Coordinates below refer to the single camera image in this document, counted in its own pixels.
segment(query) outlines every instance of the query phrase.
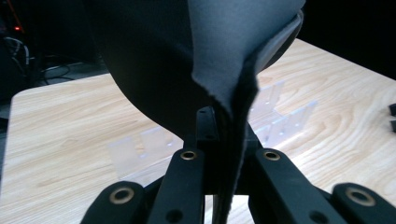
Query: screw hole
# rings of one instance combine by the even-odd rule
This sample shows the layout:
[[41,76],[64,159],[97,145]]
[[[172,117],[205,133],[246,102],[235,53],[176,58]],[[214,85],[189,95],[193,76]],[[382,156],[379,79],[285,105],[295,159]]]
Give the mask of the screw hole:
[[192,161],[195,158],[197,158],[197,154],[193,151],[186,151],[181,153],[180,155],[181,159],[185,160],[185,161]]
[[311,218],[311,220],[313,220],[315,223],[318,223],[318,224],[329,223],[329,219],[327,219],[327,217],[325,215],[323,215],[322,213],[320,213],[318,211],[310,212],[309,217]]
[[278,161],[280,159],[279,154],[271,151],[264,152],[264,158],[269,161]]
[[134,190],[131,188],[119,188],[115,189],[110,194],[110,201],[114,204],[128,203],[134,197]]
[[171,210],[166,214],[166,220],[170,223],[178,223],[183,218],[180,210]]

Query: dark background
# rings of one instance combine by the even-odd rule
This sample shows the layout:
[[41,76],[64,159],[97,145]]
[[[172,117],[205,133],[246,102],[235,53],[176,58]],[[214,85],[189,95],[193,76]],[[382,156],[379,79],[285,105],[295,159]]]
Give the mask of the dark background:
[[307,0],[298,38],[396,79],[396,1]]
[[[298,38],[396,79],[395,2],[307,0]],[[28,47],[28,66],[12,64],[4,36]],[[39,71],[56,63],[100,62],[81,0],[0,0],[0,37],[0,100],[33,87]],[[50,64],[49,55],[57,56]]]

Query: wooden tabletop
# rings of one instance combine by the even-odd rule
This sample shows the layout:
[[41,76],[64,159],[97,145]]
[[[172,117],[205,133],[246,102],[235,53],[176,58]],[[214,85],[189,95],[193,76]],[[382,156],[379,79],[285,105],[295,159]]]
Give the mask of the wooden tabletop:
[[[396,133],[389,124],[395,118],[388,109],[396,103],[396,81],[301,40],[258,80],[261,86],[285,81],[276,107],[281,113],[318,101],[301,134],[276,147],[314,185],[331,191],[353,182],[396,205]],[[79,223],[100,191],[121,176],[149,183],[164,173],[180,142],[147,149],[147,132],[172,142],[111,75],[19,93],[8,128],[0,223]],[[133,159],[126,167],[118,152],[128,148]],[[250,223],[246,197],[234,203],[230,223]]]

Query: black object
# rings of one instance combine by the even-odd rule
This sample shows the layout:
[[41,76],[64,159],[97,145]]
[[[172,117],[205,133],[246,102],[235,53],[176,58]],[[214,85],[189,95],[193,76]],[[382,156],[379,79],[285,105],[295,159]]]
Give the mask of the black object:
[[8,129],[8,119],[0,118],[0,131],[6,133]]
[[396,133],[396,120],[391,120],[390,125],[392,126],[393,132]]
[[96,44],[125,96],[182,139],[195,112],[213,105],[225,156],[216,223],[230,210],[244,156],[255,76],[300,30],[304,1],[84,0]]
[[16,93],[27,87],[18,62],[12,59],[3,38],[0,39],[0,101],[9,102]]
[[392,116],[396,116],[396,104],[389,105],[389,111]]
[[[110,223],[109,217],[113,217],[111,223],[120,224],[203,223],[204,195],[219,194],[220,184],[216,179],[221,170],[219,161],[224,157],[219,150],[221,143],[212,112],[210,107],[198,112],[195,144],[188,142],[174,154],[163,179],[145,190],[128,182],[108,187],[81,223]],[[248,206],[255,223],[394,223],[396,220],[396,208],[375,192],[345,183],[336,185],[332,194],[328,194],[312,186],[285,154],[263,148],[251,129],[245,141],[247,151],[235,192],[249,196]],[[112,202],[112,195],[117,194],[124,203]],[[218,211],[214,210],[213,218]]]

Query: plastic part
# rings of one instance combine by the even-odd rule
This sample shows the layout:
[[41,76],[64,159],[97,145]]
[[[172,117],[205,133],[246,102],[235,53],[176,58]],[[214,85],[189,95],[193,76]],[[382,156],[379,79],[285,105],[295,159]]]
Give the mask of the plastic part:
[[121,181],[105,188],[86,212],[81,224],[144,223],[145,189]]
[[316,101],[297,108],[288,115],[275,110],[284,81],[261,88],[255,103],[250,109],[249,123],[264,147],[274,147],[300,132],[311,116]]
[[389,105],[389,111],[392,116],[396,116],[396,104]]
[[396,133],[396,120],[391,120],[390,125],[392,126],[393,132]]
[[205,154],[183,148],[172,157],[151,208],[148,224],[203,223]]
[[[250,108],[249,123],[264,147],[274,147],[296,136],[304,128],[317,104],[310,102],[288,115],[279,114],[275,107],[284,84],[284,81],[279,81],[262,87]],[[146,186],[165,174],[171,155],[183,147],[183,141],[165,128],[156,126],[139,135],[123,137],[107,147],[119,179]],[[148,160],[153,157],[157,158],[156,164]],[[152,165],[156,167],[155,174],[135,174],[138,167],[141,170],[142,167]]]
[[255,223],[346,223],[281,151],[258,149],[252,167],[259,187],[249,194]]

